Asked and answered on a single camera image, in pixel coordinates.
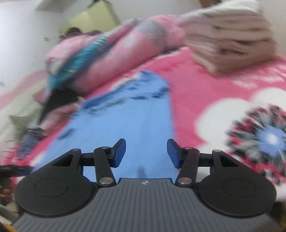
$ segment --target pile of clothes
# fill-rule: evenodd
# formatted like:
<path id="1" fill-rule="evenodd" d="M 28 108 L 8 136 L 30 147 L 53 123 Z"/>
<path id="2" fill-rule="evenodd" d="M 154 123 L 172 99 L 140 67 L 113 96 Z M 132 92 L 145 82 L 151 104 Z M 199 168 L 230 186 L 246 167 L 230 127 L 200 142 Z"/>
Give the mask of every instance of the pile of clothes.
<path id="1" fill-rule="evenodd" d="M 274 57 L 276 44 L 270 23 L 255 0 L 231 0 L 189 12 L 180 17 L 179 26 L 193 59 L 213 76 Z"/>

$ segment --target blue cloth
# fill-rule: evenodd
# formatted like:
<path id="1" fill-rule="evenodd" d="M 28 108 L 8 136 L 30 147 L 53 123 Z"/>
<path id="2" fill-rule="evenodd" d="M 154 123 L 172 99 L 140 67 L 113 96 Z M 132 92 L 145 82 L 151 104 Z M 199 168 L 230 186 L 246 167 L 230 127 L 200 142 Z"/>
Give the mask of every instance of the blue cloth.
<path id="1" fill-rule="evenodd" d="M 110 44 L 108 37 L 101 36 L 92 43 L 86 45 L 79 53 L 72 57 L 59 71 L 54 75 L 49 75 L 48 84 L 51 90 L 64 87 L 64 85 L 73 80 L 80 72 L 88 68 L 91 63 L 103 54 Z"/>
<path id="2" fill-rule="evenodd" d="M 119 178 L 172 178 L 178 172 L 167 154 L 173 138 L 168 82 L 149 71 L 106 95 L 84 102 L 72 121 L 48 149 L 43 162 L 79 148 L 82 153 L 126 140 L 126 153 L 113 174 Z M 94 167 L 84 175 L 95 181 Z"/>

